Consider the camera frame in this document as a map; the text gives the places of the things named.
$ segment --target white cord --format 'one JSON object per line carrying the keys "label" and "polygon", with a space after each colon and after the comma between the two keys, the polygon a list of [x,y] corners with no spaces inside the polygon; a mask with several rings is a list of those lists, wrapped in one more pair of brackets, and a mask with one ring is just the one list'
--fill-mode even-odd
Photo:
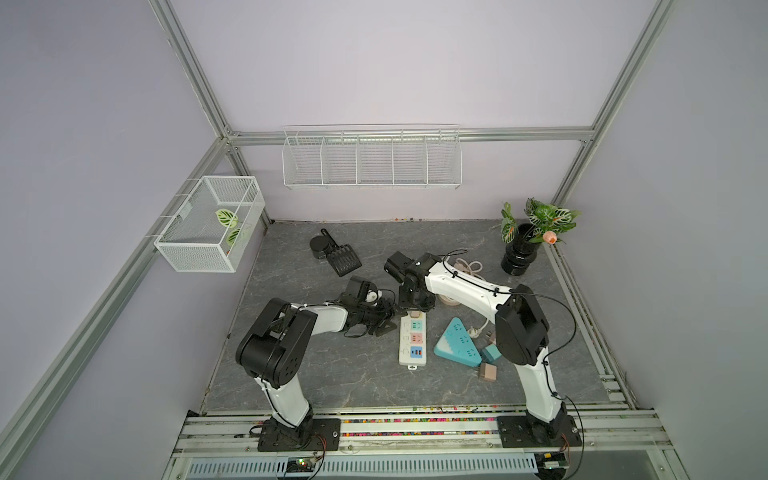
{"label": "white cord", "polygon": [[482,324],[482,326],[479,329],[476,329],[475,327],[472,327],[471,329],[467,330],[467,333],[469,334],[469,338],[476,339],[480,336],[480,332],[483,331],[483,329],[488,326],[488,322],[490,320],[485,319],[485,323]]}
{"label": "white cord", "polygon": [[[482,263],[475,260],[474,262],[467,263],[467,260],[464,260],[463,258],[457,258],[456,262],[453,264],[453,267],[460,272],[468,273],[471,276],[477,277],[480,280],[485,281],[485,279],[478,275],[478,272],[482,270]],[[458,305],[458,302],[453,300],[452,298],[446,297],[444,303],[451,305],[455,304]],[[471,329],[467,330],[467,333],[469,334],[470,338],[476,339],[480,336],[480,333],[485,329],[485,327],[488,326],[488,319],[485,319],[485,323],[480,328],[472,327]]]}

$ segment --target potted plant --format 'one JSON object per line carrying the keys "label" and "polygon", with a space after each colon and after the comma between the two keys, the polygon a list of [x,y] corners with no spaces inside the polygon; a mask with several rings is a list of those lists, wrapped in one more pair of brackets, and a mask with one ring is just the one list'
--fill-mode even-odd
{"label": "potted plant", "polygon": [[517,225],[512,216],[512,205],[504,203],[502,239],[507,247],[502,258],[502,268],[510,275],[525,273],[536,260],[536,252],[542,243],[561,242],[559,235],[576,227],[574,218],[581,215],[581,212],[529,198],[525,202],[525,215],[529,222]]}

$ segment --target vent grille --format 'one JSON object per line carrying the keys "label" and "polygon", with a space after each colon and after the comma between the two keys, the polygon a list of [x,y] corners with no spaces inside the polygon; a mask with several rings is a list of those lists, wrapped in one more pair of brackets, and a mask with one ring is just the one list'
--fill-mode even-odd
{"label": "vent grille", "polygon": [[[287,457],[269,458],[198,458],[191,466],[193,478],[275,478],[282,477]],[[457,474],[538,473],[532,453],[498,453],[477,455],[354,455],[329,456],[317,477],[359,476],[400,477],[407,475],[438,476]],[[288,473],[306,477],[306,473]]]}

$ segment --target aluminum frame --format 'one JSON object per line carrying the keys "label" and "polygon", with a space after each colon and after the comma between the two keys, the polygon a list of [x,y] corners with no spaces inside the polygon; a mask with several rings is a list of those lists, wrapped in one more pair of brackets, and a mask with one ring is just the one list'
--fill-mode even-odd
{"label": "aluminum frame", "polygon": [[605,133],[611,126],[614,118],[616,118],[616,113],[618,112],[619,107],[627,97],[627,93],[629,92],[634,79],[637,77],[637,73],[648,58],[648,54],[656,43],[662,28],[667,24],[667,20],[676,3],[677,0],[657,1],[648,21],[643,27],[643,32],[637,39],[627,62],[624,64],[621,73],[616,79],[614,86],[611,89],[611,93],[608,94],[608,97],[605,99],[605,102],[598,113],[598,117],[592,124],[594,137],[581,142],[582,145],[579,148],[576,158],[568,168],[568,172],[565,174],[557,193],[555,193],[554,198],[552,199],[553,204],[561,205],[568,202],[568,198],[570,198],[571,193],[573,193],[576,183],[578,183],[584,170],[592,160],[594,152],[603,141]]}
{"label": "aluminum frame", "polygon": [[[669,18],[676,1],[658,0],[627,63],[591,127],[468,129],[462,131],[461,141],[581,141],[582,146],[553,199],[555,203],[566,202],[573,191],[574,185],[578,182],[602,141],[606,130],[615,118],[621,102],[626,97],[632,81],[646,60],[648,52],[651,50],[661,29]],[[15,413],[3,431],[0,432],[0,480],[10,478],[19,468],[27,452],[35,444],[43,428],[55,414],[64,397],[68,394],[74,382],[131,298],[138,284],[143,280],[152,262],[157,258],[157,251],[154,249],[152,238],[159,233],[164,225],[164,217],[174,212],[179,207],[180,202],[183,201],[183,197],[188,195],[189,189],[194,185],[190,180],[211,173],[218,161],[225,156],[238,175],[250,176],[240,148],[246,145],[282,144],[285,139],[283,132],[233,131],[214,96],[213,90],[208,84],[203,69],[184,34],[184,30],[178,21],[172,5],[168,0],[149,0],[149,3],[157,16],[157,20],[166,32],[169,44],[176,52],[218,139],[211,145],[208,152],[206,152],[189,175],[189,178],[184,181],[178,193],[152,225],[149,234],[139,243],[136,250],[131,254],[125,265],[123,265],[110,286],[104,291],[99,301],[96,302],[91,312],[86,316],[83,323],[78,327],[78,330],[70,338],[67,345],[51,364],[48,371],[43,375],[20,409]],[[266,210],[263,211],[262,221],[265,227],[268,227],[271,223]],[[551,256],[551,260],[559,261],[558,258],[561,258],[554,256],[556,250],[553,252],[547,251],[548,255]],[[570,269],[564,263],[564,259],[562,259],[561,263],[564,265],[564,273],[561,272],[559,277],[561,284],[568,286],[570,290],[572,289],[571,294],[575,292],[575,295],[580,298],[581,295],[578,292],[575,281],[573,281]],[[586,329],[589,338],[593,342],[597,340],[601,344],[600,349],[594,349],[593,358],[596,359],[596,365],[601,364],[606,375],[609,375],[609,372],[617,372],[615,360],[612,360],[610,352],[607,352],[605,357],[600,354],[600,351],[603,350],[604,340],[601,338],[597,326],[591,323],[591,316],[588,310],[586,310],[585,304],[580,303],[576,299],[572,299],[572,301],[571,307],[576,306],[579,312],[578,317],[581,319],[582,335],[584,335],[584,330]],[[626,405],[631,409],[634,400],[631,398],[631,392],[626,388],[626,382],[624,382],[621,376],[615,376],[614,379],[615,382],[612,382],[609,378],[604,379],[604,381],[607,384],[613,385],[615,383],[618,385],[622,390],[622,394],[626,392],[629,398],[627,399],[627,396],[625,396],[626,404],[614,403],[611,405]],[[618,410],[624,412],[624,414],[631,411],[622,408]],[[204,418],[210,421],[213,417]],[[588,434],[591,435],[590,430],[594,428],[589,425],[587,427]],[[623,432],[622,428],[623,426],[619,422],[616,425],[617,431],[619,433]],[[392,446],[396,448],[403,447],[402,443],[393,443]],[[660,471],[663,472],[666,469],[671,472],[671,474],[665,474],[667,475],[665,478],[687,480],[677,455],[669,453],[674,453],[674,450],[670,450],[671,448],[671,445],[665,445],[663,449],[654,449],[653,452],[656,453],[652,455],[652,461],[654,461],[654,465],[660,466]],[[243,447],[243,450],[248,452],[250,447],[247,445]],[[182,455],[178,455],[174,451],[174,457],[172,457],[166,471],[167,478],[173,478],[174,475],[176,475],[175,478],[182,478],[179,469],[183,469],[183,462],[177,462],[177,460],[183,459]]]}
{"label": "aluminum frame", "polygon": [[[411,135],[438,137],[441,129],[407,130]],[[400,135],[403,130],[365,130],[366,136]],[[303,137],[341,137],[354,135],[350,130],[307,130],[301,131]],[[238,131],[230,136],[230,142],[236,147],[283,145],[288,134],[284,131]],[[458,139],[466,141],[543,141],[543,140],[579,140],[589,141],[594,136],[592,127],[510,127],[510,128],[462,128]]]}
{"label": "aluminum frame", "polygon": [[21,467],[27,453],[37,442],[43,429],[157,259],[154,238],[165,227],[167,217],[178,210],[197,184],[198,178],[214,171],[226,150],[225,139],[213,142],[48,371],[0,433],[0,480],[11,478]]}
{"label": "aluminum frame", "polygon": [[[669,436],[653,410],[605,409],[610,404],[578,405],[583,421],[584,450],[645,451],[661,480],[688,480]],[[342,420],[339,451],[348,455],[450,454],[457,459],[477,454],[550,452],[552,448],[503,449],[496,431],[497,415],[524,415],[525,406],[460,406],[456,410],[407,407],[397,409],[318,410],[316,417]],[[163,480],[183,480],[196,458],[254,458],[284,462],[289,452],[258,452],[257,436],[268,412],[223,412],[190,417],[184,422]]]}

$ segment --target white power cord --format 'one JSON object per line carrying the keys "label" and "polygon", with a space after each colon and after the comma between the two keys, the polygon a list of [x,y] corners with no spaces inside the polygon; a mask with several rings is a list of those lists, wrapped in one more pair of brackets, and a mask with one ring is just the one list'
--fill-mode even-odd
{"label": "white power cord", "polygon": [[[463,258],[457,258],[456,262],[453,264],[453,268],[457,269],[460,272],[468,273],[471,276],[475,276],[480,280],[485,281],[483,277],[478,275],[478,272],[482,270],[482,263],[478,262],[477,260],[467,263],[467,260],[464,260]],[[450,305],[450,306],[458,305],[458,302],[453,298],[450,298],[445,295],[438,295],[438,296],[440,297],[440,300],[446,305]],[[467,330],[467,333],[469,334],[470,338],[476,339],[480,336],[480,332],[482,332],[486,326],[488,326],[488,319],[485,319],[485,323],[483,323],[483,325],[480,328],[477,329],[475,327],[472,327],[471,329]]]}

